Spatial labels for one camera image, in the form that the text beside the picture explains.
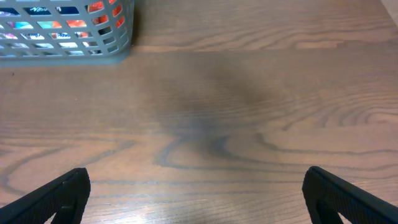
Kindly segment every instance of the wood grain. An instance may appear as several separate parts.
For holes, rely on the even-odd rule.
[[[310,223],[310,166],[398,205],[398,30],[379,0],[137,7],[119,65],[0,71],[0,205],[87,167],[83,223]]]

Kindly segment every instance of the brown wood tabletop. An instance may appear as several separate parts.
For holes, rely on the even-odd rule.
[[[0,71],[0,205],[75,167],[82,223],[310,223],[320,166],[398,205],[380,0],[137,0],[112,66]]]

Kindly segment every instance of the gray plastic basket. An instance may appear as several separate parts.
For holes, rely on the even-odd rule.
[[[0,16],[0,66],[122,61],[131,48],[134,0],[100,1],[103,8],[91,12],[99,0],[0,0],[0,12],[7,11]]]

